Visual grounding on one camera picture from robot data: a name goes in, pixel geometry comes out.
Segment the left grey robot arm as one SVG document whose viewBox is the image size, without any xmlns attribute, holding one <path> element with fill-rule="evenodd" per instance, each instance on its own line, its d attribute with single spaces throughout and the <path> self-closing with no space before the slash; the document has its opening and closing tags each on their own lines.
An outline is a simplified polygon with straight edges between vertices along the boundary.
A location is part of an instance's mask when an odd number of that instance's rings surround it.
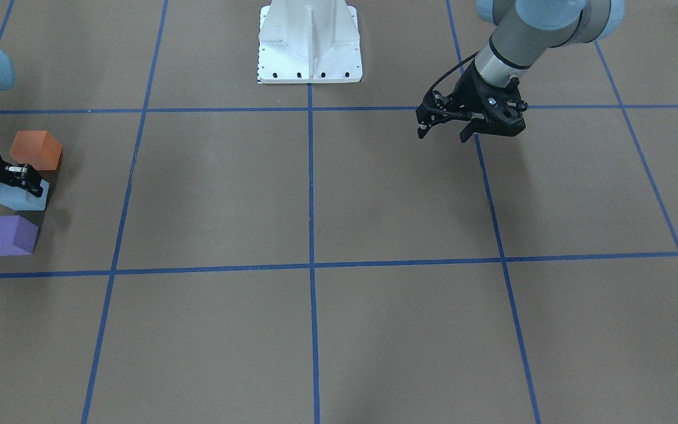
<svg viewBox="0 0 678 424">
<path fill-rule="evenodd" d="M 551 48 L 605 38 L 623 21 L 623 1 L 478 1 L 494 30 L 485 46 L 455 65 L 463 74 L 450 94 L 433 84 L 416 109 L 417 135 L 464 121 L 460 140 L 474 134 L 515 137 L 528 108 L 519 91 L 524 74 Z"/>
</svg>

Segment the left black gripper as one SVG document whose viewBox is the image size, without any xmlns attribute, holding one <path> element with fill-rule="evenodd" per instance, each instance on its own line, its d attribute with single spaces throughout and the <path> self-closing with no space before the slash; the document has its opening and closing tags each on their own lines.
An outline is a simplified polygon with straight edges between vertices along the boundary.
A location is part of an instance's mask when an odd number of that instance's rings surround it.
<svg viewBox="0 0 678 424">
<path fill-rule="evenodd" d="M 467 68 L 454 91 L 449 95 L 437 91 L 436 86 L 463 65 Z M 467 122 L 459 134 L 461 143 L 467 143 L 474 134 L 516 137 L 526 129 L 524 112 L 529 107 L 520 96 L 519 84 L 517 76 L 508 76 L 504 88 L 493 86 L 478 73 L 473 57 L 464 59 L 424 94 L 416 108 L 417 137 L 422 140 L 437 124 L 450 121 Z"/>
</svg>

